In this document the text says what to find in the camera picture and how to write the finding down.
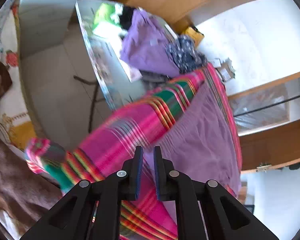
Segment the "purple cloth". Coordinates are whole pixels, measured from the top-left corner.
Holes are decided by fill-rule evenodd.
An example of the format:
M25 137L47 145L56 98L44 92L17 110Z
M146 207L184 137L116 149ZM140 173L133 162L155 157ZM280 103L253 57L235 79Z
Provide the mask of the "purple cloth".
M168 43L154 16L149 16L146 11L134 10L132 25L122 42L120 59L139 70L176 77L179 69L166 53Z
M162 157L171 160L176 170L201 182L215 179L238 194L240 172L230 129L207 82L200 87L184 115L152 146L157 145L161 147ZM154 169L153 148L143 156ZM174 203L164 202L164 205L175 219Z

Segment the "gray floor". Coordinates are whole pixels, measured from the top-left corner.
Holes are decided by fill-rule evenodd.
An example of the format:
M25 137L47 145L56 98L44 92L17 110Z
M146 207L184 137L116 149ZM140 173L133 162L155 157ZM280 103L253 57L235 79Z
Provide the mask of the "gray floor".
M67 150L88 135L94 86L81 84L73 75L93 81L95 74L79 25L70 25L63 44L21 59L23 80L34 110L49 139ZM93 129L111 114L105 101L96 104Z

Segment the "brown blanket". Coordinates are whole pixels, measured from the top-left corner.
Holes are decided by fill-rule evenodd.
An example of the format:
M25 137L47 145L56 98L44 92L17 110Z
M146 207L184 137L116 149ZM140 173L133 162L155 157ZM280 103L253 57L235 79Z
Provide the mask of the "brown blanket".
M0 75L0 97L7 91L2 80ZM15 220L20 235L60 198L60 189L31 172L26 162L0 140L0 209Z

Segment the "striped cloth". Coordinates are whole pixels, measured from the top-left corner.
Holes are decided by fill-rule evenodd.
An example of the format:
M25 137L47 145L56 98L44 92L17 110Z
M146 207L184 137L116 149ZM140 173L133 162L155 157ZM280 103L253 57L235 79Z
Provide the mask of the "striped cloth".
M213 67L208 65L179 76L163 89L120 108L73 153L65 152L49 140L34 138L26 149L28 166L36 173L48 172L58 180L64 193L81 179L91 182L102 180L120 170L123 162L133 157L136 146L147 148L161 138L183 115L205 80L213 89L229 124L238 163L241 163L240 145L235 141L239 140L224 87ZM146 161L143 163L139 199L122 201L120 222L122 236L133 231L151 240L177 239L177 226L157 200Z

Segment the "table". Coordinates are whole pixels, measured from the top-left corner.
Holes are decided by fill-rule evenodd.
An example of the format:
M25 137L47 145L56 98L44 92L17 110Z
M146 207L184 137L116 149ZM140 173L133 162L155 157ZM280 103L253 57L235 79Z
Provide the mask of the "table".
M128 75L134 79L138 73L131 71L129 66L120 60L122 41L119 37L106 39L92 33L91 26L95 12L103 2L115 4L115 2L105 0L78 0L75 8L84 43L100 88L109 108L115 110L141 98L146 94L148 86L142 79L130 81ZM176 34L162 18L157 17L157 19L164 28L167 37L173 40Z

